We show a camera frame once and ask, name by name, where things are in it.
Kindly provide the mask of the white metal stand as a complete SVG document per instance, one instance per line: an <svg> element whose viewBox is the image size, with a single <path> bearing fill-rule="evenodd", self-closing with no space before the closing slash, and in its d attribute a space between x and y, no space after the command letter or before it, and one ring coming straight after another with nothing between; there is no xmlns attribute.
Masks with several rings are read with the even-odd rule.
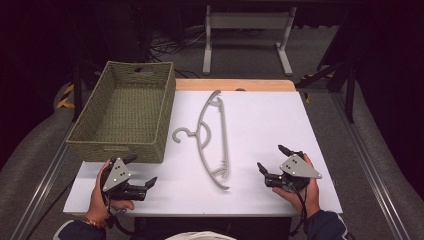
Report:
<svg viewBox="0 0 424 240"><path fill-rule="evenodd" d="M296 16L297 8L292 7L283 12L214 12L210 5L205 16L205 48L202 72L211 73L212 30L213 29L259 29L282 30L280 42L275 44L276 51L286 76L292 76L293 70L286 54L286 46Z"/></svg>

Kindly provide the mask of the wooden table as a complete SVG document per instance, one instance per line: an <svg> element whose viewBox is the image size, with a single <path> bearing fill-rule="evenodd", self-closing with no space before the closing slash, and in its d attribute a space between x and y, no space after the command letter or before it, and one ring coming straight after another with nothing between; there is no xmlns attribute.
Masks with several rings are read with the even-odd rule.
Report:
<svg viewBox="0 0 424 240"><path fill-rule="evenodd" d="M176 79L178 91L276 91L295 92L296 88L290 80L267 79Z"/></svg>

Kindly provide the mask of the yellow black floor tape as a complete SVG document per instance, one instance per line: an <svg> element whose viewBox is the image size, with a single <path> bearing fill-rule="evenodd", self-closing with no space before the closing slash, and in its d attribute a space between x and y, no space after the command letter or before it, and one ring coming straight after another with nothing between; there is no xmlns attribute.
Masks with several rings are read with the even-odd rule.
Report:
<svg viewBox="0 0 424 240"><path fill-rule="evenodd" d="M68 86L65 88L61 99L59 100L59 102L56 105L57 108L68 108L68 109L74 109L75 108L75 104L73 102L68 101L73 90L74 90L74 84L69 83Z"/></svg>

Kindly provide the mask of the white board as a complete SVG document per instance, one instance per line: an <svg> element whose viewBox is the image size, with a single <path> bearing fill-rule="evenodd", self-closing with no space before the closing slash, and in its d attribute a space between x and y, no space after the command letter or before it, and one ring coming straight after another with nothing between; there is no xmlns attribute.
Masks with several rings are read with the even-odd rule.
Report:
<svg viewBox="0 0 424 240"><path fill-rule="evenodd" d="M229 174L217 179L228 190L218 188L205 170L196 139L179 132L180 143L172 139L175 129L196 129L199 114L213 91L175 91L164 160L159 163L129 164L129 182L142 185L157 178L143 201L130 210L143 217L286 217L295 215L289 202L265 185L259 172L260 162L269 172L281 174L280 165L289 157L279 149L283 145L293 154L302 151L312 167L322 174L316 179L320 206L341 212L342 208L331 176L297 92L222 91L229 152ZM220 113L209 107L204 116L212 138L204 149L209 166L222 165ZM83 162L65 203L68 214L82 215L89 206L96 176L106 160Z"/></svg>

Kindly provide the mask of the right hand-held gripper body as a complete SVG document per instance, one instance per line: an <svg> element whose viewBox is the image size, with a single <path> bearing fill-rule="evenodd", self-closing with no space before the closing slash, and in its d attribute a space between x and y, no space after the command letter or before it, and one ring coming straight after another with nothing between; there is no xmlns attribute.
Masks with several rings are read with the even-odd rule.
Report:
<svg viewBox="0 0 424 240"><path fill-rule="evenodd" d="M280 170L281 174L272 174L264 170L264 182L267 187L279 187L288 192L300 192L308 186L311 179L322 178L322 174L298 154L292 154L280 165Z"/></svg>

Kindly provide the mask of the green woven basket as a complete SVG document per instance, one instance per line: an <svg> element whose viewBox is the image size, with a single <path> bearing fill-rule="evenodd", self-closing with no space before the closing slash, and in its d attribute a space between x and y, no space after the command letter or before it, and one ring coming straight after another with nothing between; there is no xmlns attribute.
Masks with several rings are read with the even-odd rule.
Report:
<svg viewBox="0 0 424 240"><path fill-rule="evenodd" d="M174 65L109 61L67 138L84 160L164 160L176 91Z"/></svg>

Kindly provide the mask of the person's right hand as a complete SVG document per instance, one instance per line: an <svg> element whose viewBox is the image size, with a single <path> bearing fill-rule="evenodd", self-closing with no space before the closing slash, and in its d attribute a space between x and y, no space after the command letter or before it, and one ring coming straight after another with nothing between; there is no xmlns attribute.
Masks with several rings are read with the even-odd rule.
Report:
<svg viewBox="0 0 424 240"><path fill-rule="evenodd" d="M314 178L311 178L308 186L300 192L303 202L301 202L296 194L287 192L281 188L273 187L272 191L288 201L297 212L301 213L302 211L305 211L306 219L310 218L320 210L319 188L317 181Z"/></svg>

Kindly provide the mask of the grey floor rail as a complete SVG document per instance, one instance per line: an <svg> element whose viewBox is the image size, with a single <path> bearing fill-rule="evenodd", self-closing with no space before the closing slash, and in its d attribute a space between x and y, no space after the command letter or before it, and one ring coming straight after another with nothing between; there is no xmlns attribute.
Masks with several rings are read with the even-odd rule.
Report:
<svg viewBox="0 0 424 240"><path fill-rule="evenodd" d="M53 210L76 176L72 152L64 139L50 140L36 149L28 160L15 193L22 214L10 240L28 240L47 216L61 214Z"/></svg>
<svg viewBox="0 0 424 240"><path fill-rule="evenodd" d="M372 161L371 155L366 149L365 143L360 136L354 123L351 123L346 116L344 110L344 102L342 97L337 93L330 94L333 104L337 112L342 118L342 122L349 132L351 141L353 142L356 151L359 154L359 161L366 175L368 183L371 186L373 194L378 202L378 205L390 227L390 230L395 240L412 240L408 233L404 222L402 221L399 212L397 211L393 199L389 194L386 184L381 179L377 169Z"/></svg>

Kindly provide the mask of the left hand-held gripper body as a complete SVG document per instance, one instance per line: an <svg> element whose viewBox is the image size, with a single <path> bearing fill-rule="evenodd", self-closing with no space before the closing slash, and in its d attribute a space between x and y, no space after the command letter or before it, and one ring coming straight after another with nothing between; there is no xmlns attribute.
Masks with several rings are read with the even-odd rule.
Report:
<svg viewBox="0 0 424 240"><path fill-rule="evenodd" d="M105 200L135 200L143 201L147 195L144 186L131 185L131 173L124 158L117 157L111 160L110 165L101 176L101 191Z"/></svg>

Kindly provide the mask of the person's left hand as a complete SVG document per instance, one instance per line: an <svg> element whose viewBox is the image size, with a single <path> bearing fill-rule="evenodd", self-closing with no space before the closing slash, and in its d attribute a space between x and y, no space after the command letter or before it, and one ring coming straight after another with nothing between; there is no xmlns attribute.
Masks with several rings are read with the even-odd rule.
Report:
<svg viewBox="0 0 424 240"><path fill-rule="evenodd" d="M107 160L102 166L101 170L97 174L95 186L91 193L90 204L88 211L86 212L84 219L91 225L96 227L106 227L106 220L109 218L109 213L106 209L106 205L103 201L101 191L101 176L103 171L110 165L110 161ZM134 203L130 200L112 200L110 206L117 210L135 208Z"/></svg>

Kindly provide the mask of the black metal stand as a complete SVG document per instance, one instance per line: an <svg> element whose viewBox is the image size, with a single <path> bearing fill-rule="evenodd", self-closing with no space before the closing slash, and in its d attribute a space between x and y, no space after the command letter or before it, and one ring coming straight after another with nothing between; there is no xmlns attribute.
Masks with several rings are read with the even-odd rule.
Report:
<svg viewBox="0 0 424 240"><path fill-rule="evenodd" d="M73 67L73 79L74 84L74 115L72 121L75 122L81 114L84 107L83 100L83 84L86 84L89 90L92 90L97 83L99 76L103 68L86 59L78 61Z"/></svg>
<svg viewBox="0 0 424 240"><path fill-rule="evenodd" d="M323 79L325 76L331 74L332 77L326 89L331 92L339 92L343 86L346 86L346 97L345 97L345 115L350 123L354 123L353 119L353 100L355 92L355 69L352 61L339 62L334 65L330 65L317 73L308 76L306 75L304 80L295 84L296 89L303 89L311 85L318 80Z"/></svg>

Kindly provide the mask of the white cloth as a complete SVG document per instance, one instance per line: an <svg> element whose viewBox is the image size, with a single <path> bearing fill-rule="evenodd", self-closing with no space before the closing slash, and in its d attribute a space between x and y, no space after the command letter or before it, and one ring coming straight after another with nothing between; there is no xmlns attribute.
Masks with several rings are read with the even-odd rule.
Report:
<svg viewBox="0 0 424 240"><path fill-rule="evenodd" d="M235 238L213 231L185 232L168 237L165 240L236 240Z"/></svg>

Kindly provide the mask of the grey plastic clothes hanger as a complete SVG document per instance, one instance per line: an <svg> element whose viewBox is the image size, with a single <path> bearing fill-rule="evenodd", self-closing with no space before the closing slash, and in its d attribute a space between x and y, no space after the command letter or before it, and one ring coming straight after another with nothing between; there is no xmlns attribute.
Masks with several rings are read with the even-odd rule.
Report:
<svg viewBox="0 0 424 240"><path fill-rule="evenodd" d="M228 152L228 138L227 138L227 126L226 126L226 116L225 116L225 105L224 101L219 97L221 93L220 90L215 90L211 93L207 101L205 102L196 125L196 129L194 131L189 130L186 127L180 127L173 131L172 139L176 143L180 143L181 139L178 137L179 132L184 132L188 137L194 137L196 139L198 153L201 159L201 162L207 171L211 180L215 183L215 185L222 189L228 190L229 187L223 185L218 179L217 176L220 175L222 178L226 178L229 174L229 152ZM212 169L205 157L204 149L208 146L212 138L212 132L209 125L204 121L204 116L209 107L215 107L218 109L220 113L220 121L221 121L221 137L222 137L222 165L216 169Z"/></svg>

